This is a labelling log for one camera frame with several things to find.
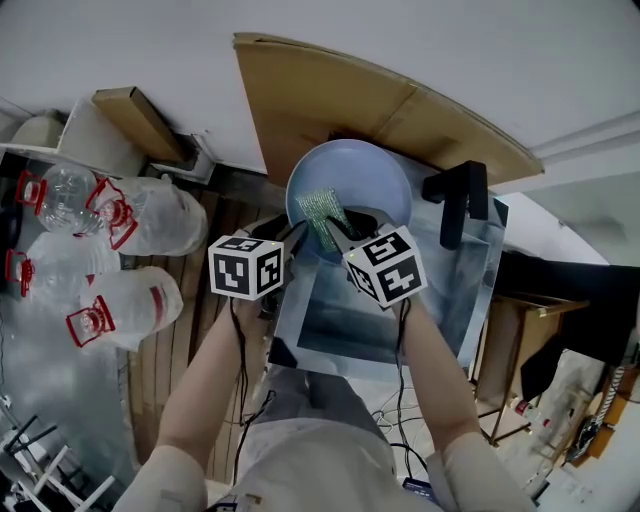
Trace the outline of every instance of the cardboard box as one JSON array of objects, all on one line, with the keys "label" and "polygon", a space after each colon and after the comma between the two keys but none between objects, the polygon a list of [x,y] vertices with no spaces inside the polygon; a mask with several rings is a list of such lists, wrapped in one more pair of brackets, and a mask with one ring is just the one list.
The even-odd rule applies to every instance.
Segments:
[{"label": "cardboard box", "polygon": [[186,159],[171,130],[137,87],[96,91],[92,101],[144,154],[170,162]]},{"label": "cardboard box", "polygon": [[332,134],[440,169],[487,166],[489,184],[543,172],[527,148],[428,87],[350,55],[276,36],[235,34],[234,48],[269,180]]}]

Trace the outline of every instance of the floor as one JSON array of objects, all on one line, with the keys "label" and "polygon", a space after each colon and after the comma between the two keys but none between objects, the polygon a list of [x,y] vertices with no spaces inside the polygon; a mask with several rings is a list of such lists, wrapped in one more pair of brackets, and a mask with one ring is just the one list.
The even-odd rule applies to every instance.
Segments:
[{"label": "floor", "polygon": [[[603,363],[576,352],[566,351],[558,365],[558,371],[550,388],[543,394],[540,408],[546,417],[555,419],[555,429],[562,428],[562,424],[570,409],[570,394],[568,390],[581,387],[593,391],[602,373]],[[397,392],[398,384],[374,382],[359,379],[349,381],[354,390],[362,397],[367,409],[375,413],[378,425],[385,433],[390,443],[399,443],[400,432],[397,426]],[[420,418],[415,392],[406,389],[401,403],[404,431],[409,445],[422,458],[433,453],[433,443],[429,430]],[[533,426],[530,431],[523,430],[507,439],[500,441],[495,448],[496,454],[503,461],[508,471],[518,485],[529,494],[535,492],[544,476],[551,471],[551,465],[538,451],[549,436],[548,429]],[[404,450],[395,448],[398,478],[408,476],[404,463]],[[414,478],[424,479],[425,473],[415,457],[411,457],[410,464]]]}]

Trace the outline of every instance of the plastic water bottle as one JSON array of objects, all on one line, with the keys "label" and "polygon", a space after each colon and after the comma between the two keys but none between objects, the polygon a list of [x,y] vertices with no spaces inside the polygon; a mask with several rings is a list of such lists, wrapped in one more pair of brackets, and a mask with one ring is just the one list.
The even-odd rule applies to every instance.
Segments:
[{"label": "plastic water bottle", "polygon": [[136,351],[140,341],[171,324],[182,311],[178,285],[158,267],[98,275],[80,301],[84,308],[67,316],[79,347],[100,339]]},{"label": "plastic water bottle", "polygon": [[534,407],[529,402],[523,400],[520,397],[515,397],[511,401],[511,404],[509,406],[516,413],[518,413],[520,416],[523,416],[531,423],[536,423],[538,425],[542,425],[543,427],[549,427],[551,425],[551,420],[549,418],[545,418],[542,414],[542,411],[538,407]]},{"label": "plastic water bottle", "polygon": [[111,247],[122,254],[183,256],[200,247],[208,233],[202,205],[162,180],[105,180],[94,197]]},{"label": "plastic water bottle", "polygon": [[5,277],[20,283],[23,297],[50,301],[77,300],[95,275],[118,270],[120,255],[102,235],[78,238],[45,232],[26,254],[8,251],[5,262]]},{"label": "plastic water bottle", "polygon": [[33,206],[47,231],[91,235],[100,230],[102,219],[85,203],[98,182],[89,169],[75,164],[54,165],[42,178],[23,171],[16,200]]}]

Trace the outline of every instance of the white rack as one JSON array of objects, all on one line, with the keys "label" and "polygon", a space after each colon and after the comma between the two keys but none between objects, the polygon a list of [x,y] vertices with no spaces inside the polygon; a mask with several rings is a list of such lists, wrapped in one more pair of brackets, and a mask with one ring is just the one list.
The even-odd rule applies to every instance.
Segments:
[{"label": "white rack", "polygon": [[0,152],[51,163],[73,162],[118,177],[137,176],[145,163],[145,156],[88,99],[76,102],[56,147],[13,144],[10,140],[19,124],[13,126],[15,130],[0,132]]}]

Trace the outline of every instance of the person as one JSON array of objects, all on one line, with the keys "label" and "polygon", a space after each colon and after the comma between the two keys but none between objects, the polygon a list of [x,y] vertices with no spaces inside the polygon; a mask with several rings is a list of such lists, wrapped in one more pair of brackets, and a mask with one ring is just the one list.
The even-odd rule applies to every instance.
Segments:
[{"label": "person", "polygon": [[[466,376],[415,295],[402,343],[436,450],[428,471],[438,504],[400,485],[392,447],[345,379],[273,366],[261,388],[271,399],[248,429],[239,481],[207,509],[204,471],[241,365],[230,307],[244,333],[265,328],[257,303],[227,301],[166,404],[153,453],[115,511],[535,510],[482,437]],[[400,308],[393,309],[398,317]]]}]

